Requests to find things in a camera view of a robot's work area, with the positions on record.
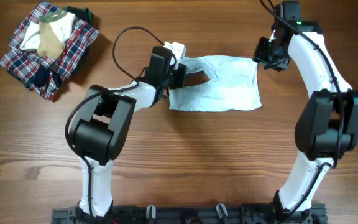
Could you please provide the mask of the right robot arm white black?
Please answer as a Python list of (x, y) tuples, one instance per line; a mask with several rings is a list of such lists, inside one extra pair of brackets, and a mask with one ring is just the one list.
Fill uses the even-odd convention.
[(327, 171), (358, 141), (358, 91), (336, 68), (318, 22), (301, 18), (297, 1), (261, 1), (273, 16), (272, 35), (261, 37), (254, 62), (264, 69), (286, 70), (294, 62), (306, 86), (308, 102), (295, 126), (298, 149), (290, 176), (275, 195), (280, 220), (309, 213), (312, 198)]

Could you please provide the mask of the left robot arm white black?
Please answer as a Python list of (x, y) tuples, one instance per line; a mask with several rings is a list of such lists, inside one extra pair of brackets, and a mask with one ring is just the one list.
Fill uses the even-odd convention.
[(80, 158), (83, 191), (69, 210), (71, 221), (106, 223), (112, 219), (111, 172), (121, 153), (134, 113), (155, 105), (165, 91), (182, 86), (183, 44), (166, 42), (152, 49), (149, 66), (140, 77), (120, 88), (93, 85), (69, 115), (65, 137)]

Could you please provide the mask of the light blue striped shorts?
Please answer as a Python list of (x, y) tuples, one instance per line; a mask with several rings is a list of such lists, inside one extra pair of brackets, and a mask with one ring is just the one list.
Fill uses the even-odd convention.
[(262, 107), (257, 83), (258, 64), (227, 55), (185, 57), (188, 73), (203, 72), (209, 80), (169, 91), (169, 108), (178, 111), (250, 111)]

